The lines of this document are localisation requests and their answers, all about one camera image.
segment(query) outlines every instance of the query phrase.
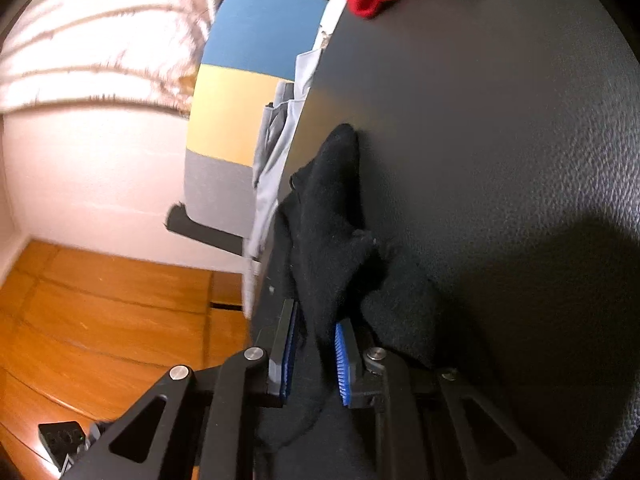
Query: yellow stripe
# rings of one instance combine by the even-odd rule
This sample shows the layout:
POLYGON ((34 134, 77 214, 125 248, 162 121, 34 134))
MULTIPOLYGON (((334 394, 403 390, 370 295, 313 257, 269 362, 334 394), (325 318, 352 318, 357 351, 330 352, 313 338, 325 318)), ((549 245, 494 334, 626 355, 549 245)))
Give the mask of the yellow stripe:
POLYGON ((187 134, 192 152, 251 166, 264 106, 278 81, 271 75, 202 64, 187 134))

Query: wall baseboard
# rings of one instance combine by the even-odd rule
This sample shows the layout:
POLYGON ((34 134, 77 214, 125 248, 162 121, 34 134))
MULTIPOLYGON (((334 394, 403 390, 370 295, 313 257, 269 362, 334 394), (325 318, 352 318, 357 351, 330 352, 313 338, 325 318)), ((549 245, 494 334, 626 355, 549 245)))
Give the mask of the wall baseboard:
POLYGON ((14 233, 7 244, 0 249, 0 286, 14 266, 15 261, 31 240, 27 233, 14 233))

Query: leather texture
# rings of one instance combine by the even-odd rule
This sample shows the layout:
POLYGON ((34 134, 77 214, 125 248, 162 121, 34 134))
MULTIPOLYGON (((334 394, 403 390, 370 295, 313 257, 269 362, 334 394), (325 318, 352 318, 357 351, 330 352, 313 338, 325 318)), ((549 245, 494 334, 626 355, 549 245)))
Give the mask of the leather texture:
MULTIPOLYGON (((343 122, 367 227, 470 316, 522 429, 570 478, 607 478, 640 423, 640 66, 602 4, 345 13, 283 183, 343 122)), ((459 366, 490 384, 474 355, 459 366)))

